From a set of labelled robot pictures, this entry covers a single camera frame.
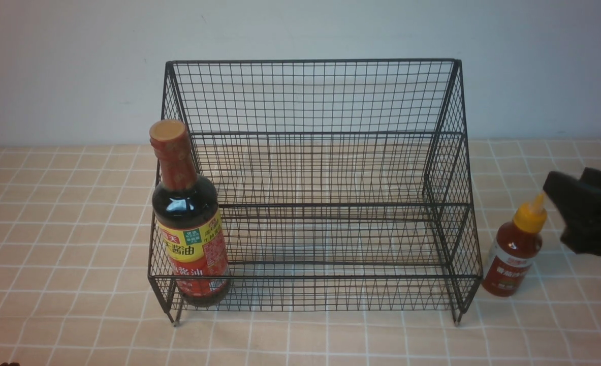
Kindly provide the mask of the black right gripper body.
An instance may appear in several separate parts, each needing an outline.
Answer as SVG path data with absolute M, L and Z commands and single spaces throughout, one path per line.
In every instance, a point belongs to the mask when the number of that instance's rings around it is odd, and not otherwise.
M 559 176 L 565 222 L 560 240 L 574 253 L 601 257 L 601 170 L 586 167 L 580 178 Z

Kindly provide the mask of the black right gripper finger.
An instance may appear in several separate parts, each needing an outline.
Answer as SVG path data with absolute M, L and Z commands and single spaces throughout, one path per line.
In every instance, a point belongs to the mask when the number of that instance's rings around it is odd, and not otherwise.
M 585 214 L 585 183 L 560 171 L 547 174 L 543 190 L 563 217 Z

